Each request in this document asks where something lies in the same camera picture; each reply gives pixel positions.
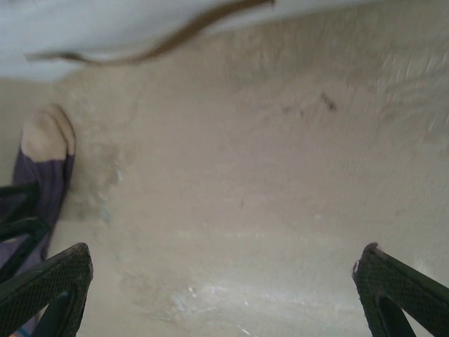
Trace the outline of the purple sock with orange stripe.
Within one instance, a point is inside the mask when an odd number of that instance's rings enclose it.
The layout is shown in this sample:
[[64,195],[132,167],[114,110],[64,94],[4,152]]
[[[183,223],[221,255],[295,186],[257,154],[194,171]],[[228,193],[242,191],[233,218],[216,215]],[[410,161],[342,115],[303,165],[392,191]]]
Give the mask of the purple sock with orange stripe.
[[[43,260],[39,264],[52,257],[48,256],[48,247],[69,189],[75,151],[73,126],[59,105],[45,106],[25,121],[10,185],[36,181],[39,184],[39,197],[32,200],[19,194],[1,198],[0,223],[39,218],[50,225],[42,253]],[[11,337],[29,337],[43,313],[42,310]]]

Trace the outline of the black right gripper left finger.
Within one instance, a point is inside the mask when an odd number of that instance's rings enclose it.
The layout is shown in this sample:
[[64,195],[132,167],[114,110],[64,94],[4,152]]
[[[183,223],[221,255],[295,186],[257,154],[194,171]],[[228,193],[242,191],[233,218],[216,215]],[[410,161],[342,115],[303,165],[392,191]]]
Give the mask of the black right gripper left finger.
[[0,284],[0,337],[11,337],[42,310],[29,337],[76,337],[93,263],[80,242]]

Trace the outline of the brown strap handle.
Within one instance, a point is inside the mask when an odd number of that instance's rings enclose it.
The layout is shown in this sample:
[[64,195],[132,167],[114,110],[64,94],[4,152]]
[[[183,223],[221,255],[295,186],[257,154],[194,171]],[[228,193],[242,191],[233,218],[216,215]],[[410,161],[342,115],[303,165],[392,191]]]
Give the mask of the brown strap handle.
[[96,60],[87,58],[80,53],[60,51],[30,53],[25,56],[25,59],[29,62],[41,60],[63,60],[67,62],[78,62],[85,65],[98,67],[136,65],[167,54],[169,51],[183,45],[190,39],[193,39],[205,28],[214,25],[215,23],[225,19],[226,17],[229,17],[241,11],[248,11],[256,7],[268,5],[274,6],[275,3],[276,0],[233,0],[225,4],[220,4],[192,18],[186,25],[184,25],[180,29],[177,29],[174,33],[166,36],[166,38],[162,39],[161,42],[158,43],[155,47],[143,51],[138,55],[131,55],[125,58],[118,58],[114,60]]

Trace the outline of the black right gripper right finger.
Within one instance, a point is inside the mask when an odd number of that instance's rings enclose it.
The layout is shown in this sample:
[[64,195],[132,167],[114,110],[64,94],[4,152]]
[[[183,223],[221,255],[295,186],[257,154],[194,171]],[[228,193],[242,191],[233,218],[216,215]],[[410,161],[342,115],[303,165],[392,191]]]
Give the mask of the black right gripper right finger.
[[433,337],[449,337],[449,288],[368,244],[352,279],[373,337],[417,337],[409,314]]

